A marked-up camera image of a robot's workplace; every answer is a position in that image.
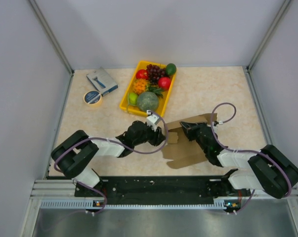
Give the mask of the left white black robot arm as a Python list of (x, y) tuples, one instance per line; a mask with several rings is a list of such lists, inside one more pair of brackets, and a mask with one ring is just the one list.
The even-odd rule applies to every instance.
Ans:
[(83, 130), (78, 130), (51, 152), (54, 168), (68, 178), (77, 181), (92, 196), (102, 192), (101, 178), (88, 164), (95, 156), (110, 156), (124, 158), (131, 153), (151, 154), (140, 152), (134, 148), (149, 143), (156, 147), (165, 146), (168, 134), (163, 134), (157, 126), (141, 121), (134, 121), (123, 134), (111, 138), (92, 138)]

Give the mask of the brown cardboard box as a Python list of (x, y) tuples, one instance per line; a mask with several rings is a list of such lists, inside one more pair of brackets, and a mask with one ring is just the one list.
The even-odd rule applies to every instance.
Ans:
[(195, 141), (189, 141), (185, 136), (180, 122), (210, 124), (211, 114), (202, 114), (190, 118), (184, 118), (167, 123), (165, 133), (168, 135), (167, 144), (162, 148), (163, 158), (167, 160), (167, 166), (172, 169), (180, 169), (207, 160), (204, 152)]

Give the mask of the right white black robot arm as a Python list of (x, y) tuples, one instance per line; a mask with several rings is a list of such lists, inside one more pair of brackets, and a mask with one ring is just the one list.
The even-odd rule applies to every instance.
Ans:
[(221, 183), (226, 195), (251, 189), (281, 199), (298, 182), (298, 168), (273, 145), (268, 144), (258, 152), (234, 150), (220, 144), (214, 129), (205, 122), (181, 121), (180, 125), (188, 140), (196, 141), (212, 165), (236, 168)]

